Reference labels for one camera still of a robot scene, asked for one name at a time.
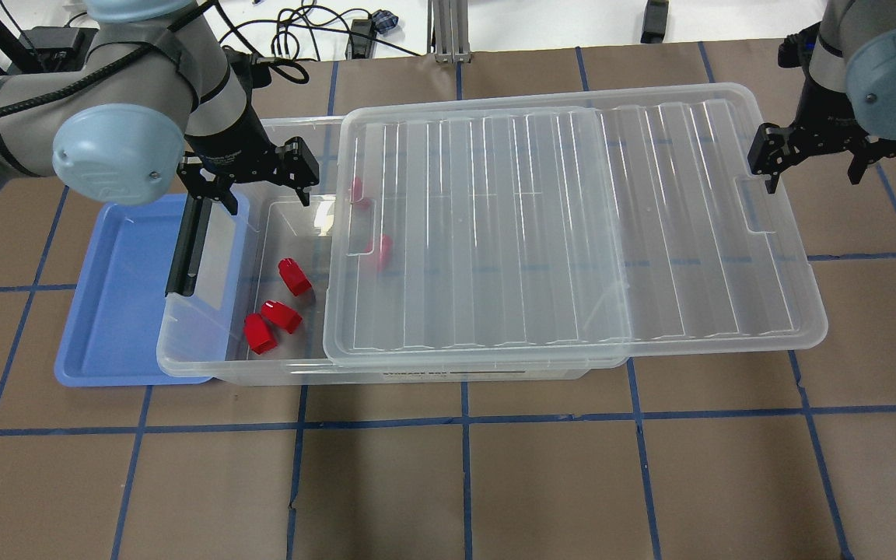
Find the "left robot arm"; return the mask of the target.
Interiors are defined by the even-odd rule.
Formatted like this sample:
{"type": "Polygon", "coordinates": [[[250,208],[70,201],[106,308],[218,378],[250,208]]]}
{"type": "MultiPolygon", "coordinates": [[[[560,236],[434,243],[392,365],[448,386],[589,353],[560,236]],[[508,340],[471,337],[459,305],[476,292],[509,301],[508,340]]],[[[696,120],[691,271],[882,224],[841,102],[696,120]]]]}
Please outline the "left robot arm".
{"type": "Polygon", "coordinates": [[[237,212],[236,184],[267,181],[303,205],[320,167],[301,138],[275,145],[252,103],[296,61],[222,45],[205,13],[217,1],[89,1],[97,21],[78,71],[0,75],[0,191],[57,177],[78,194],[149,205],[180,177],[192,196],[237,212]]]}

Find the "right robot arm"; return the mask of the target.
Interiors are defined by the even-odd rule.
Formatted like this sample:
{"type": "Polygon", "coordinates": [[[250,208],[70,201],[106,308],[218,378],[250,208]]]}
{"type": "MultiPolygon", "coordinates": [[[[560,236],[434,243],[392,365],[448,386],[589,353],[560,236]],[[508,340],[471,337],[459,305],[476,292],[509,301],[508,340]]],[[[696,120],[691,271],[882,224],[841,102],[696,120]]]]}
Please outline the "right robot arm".
{"type": "Polygon", "coordinates": [[[775,194],[806,159],[850,152],[849,181],[896,157],[896,1],[829,1],[821,21],[786,36],[781,68],[803,71],[792,123],[758,125],[747,165],[775,194]]]}

